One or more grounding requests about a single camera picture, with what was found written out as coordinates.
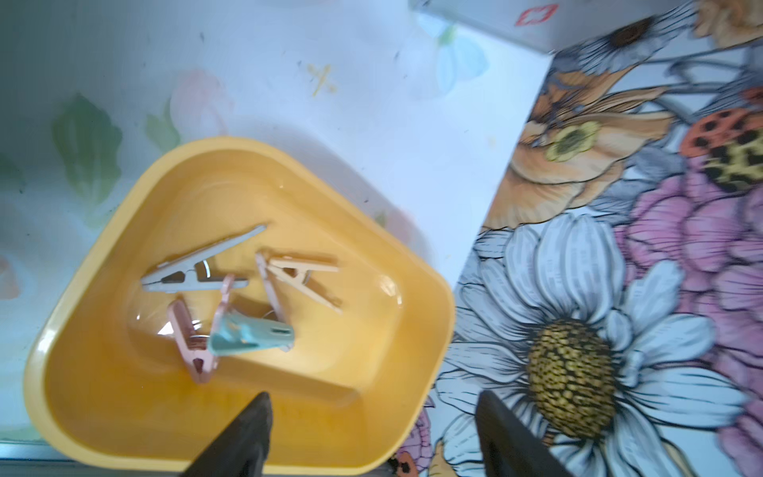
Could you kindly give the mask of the teal plastic clothespin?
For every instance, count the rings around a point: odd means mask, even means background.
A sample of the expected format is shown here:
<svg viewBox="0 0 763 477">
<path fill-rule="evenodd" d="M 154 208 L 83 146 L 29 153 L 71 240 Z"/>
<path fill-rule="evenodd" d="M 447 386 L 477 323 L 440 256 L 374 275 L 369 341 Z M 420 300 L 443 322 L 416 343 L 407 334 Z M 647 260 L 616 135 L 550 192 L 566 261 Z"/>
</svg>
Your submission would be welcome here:
<svg viewBox="0 0 763 477">
<path fill-rule="evenodd" d="M 264 351 L 289 350 L 295 342 L 294 329 L 269 318 L 252 318 L 238 312 L 223 314 L 208 340 L 208 349 L 218 357 Z"/>
</svg>

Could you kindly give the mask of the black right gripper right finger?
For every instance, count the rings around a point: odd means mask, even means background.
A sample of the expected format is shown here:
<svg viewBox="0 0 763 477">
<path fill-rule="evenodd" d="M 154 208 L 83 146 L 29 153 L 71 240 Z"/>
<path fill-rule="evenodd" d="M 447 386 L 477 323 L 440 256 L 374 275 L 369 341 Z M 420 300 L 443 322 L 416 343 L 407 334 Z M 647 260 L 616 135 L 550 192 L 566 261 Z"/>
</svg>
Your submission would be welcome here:
<svg viewBox="0 0 763 477">
<path fill-rule="evenodd" d="M 480 393 L 475 421 L 487 476 L 572 477 L 495 393 Z"/>
</svg>

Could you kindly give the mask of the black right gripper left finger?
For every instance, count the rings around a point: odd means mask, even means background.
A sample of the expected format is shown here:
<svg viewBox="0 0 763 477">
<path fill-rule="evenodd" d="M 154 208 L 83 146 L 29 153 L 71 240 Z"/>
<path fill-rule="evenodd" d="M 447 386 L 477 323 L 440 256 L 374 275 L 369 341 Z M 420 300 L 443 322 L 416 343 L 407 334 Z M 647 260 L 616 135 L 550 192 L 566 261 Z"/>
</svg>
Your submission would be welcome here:
<svg viewBox="0 0 763 477">
<path fill-rule="evenodd" d="M 182 477 L 260 477 L 269 455 L 273 411 L 258 394 L 181 473 Z"/>
</svg>

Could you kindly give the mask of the pink clothespin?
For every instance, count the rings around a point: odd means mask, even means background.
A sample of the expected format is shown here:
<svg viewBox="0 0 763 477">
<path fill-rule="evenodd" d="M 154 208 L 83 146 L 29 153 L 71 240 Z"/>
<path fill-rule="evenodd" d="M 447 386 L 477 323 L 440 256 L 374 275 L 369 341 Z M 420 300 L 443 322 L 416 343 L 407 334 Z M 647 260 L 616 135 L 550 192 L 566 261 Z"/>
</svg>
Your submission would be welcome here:
<svg viewBox="0 0 763 477">
<path fill-rule="evenodd" d="M 256 253 L 256 265 L 258 266 L 259 276 L 263 282 L 263 287 L 264 287 L 268 302 L 270 303 L 273 309 L 273 312 L 276 315 L 277 320 L 283 324 L 290 325 L 290 320 L 287 317 L 281 305 L 275 285 L 270 278 L 270 275 L 267 269 L 267 262 L 265 260 L 264 255 L 261 252 Z"/>
<path fill-rule="evenodd" d="M 215 311 L 211 331 L 201 333 L 194 327 L 191 312 L 182 298 L 174 300 L 167 309 L 173 336 L 181 358 L 196 384 L 209 383 L 219 365 L 212 352 L 212 337 L 219 331 L 223 317 L 230 310 L 230 296 L 236 279 L 233 274 L 225 276 L 221 288 L 221 301 Z"/>
</svg>

